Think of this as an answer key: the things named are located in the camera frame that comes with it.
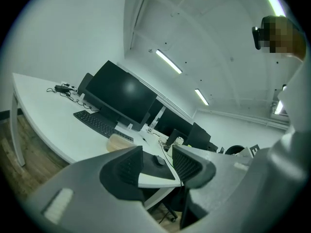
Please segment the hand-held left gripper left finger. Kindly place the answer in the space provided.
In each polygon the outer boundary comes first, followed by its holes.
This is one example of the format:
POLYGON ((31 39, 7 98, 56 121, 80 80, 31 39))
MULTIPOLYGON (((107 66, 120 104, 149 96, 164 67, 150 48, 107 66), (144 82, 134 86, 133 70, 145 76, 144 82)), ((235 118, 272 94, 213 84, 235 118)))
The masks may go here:
POLYGON ((142 168, 141 146, 82 160, 39 187, 26 205, 46 233, 137 233, 142 168))

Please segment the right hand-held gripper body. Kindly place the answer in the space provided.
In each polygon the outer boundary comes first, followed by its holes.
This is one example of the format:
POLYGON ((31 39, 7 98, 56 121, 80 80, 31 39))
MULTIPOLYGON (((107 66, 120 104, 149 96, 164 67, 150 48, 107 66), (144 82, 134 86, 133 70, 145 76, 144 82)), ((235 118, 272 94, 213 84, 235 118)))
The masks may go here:
POLYGON ((242 156, 254 158, 258 150, 260 150, 258 145, 254 145, 252 147, 245 147, 242 150, 242 156))

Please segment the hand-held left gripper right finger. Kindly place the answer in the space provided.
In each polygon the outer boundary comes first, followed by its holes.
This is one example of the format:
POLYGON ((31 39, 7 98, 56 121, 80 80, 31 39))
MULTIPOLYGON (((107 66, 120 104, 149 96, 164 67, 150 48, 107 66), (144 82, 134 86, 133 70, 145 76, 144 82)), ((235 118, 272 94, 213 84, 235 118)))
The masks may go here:
POLYGON ((224 203, 246 175, 252 158, 173 146, 173 167, 185 188, 180 228, 224 203))

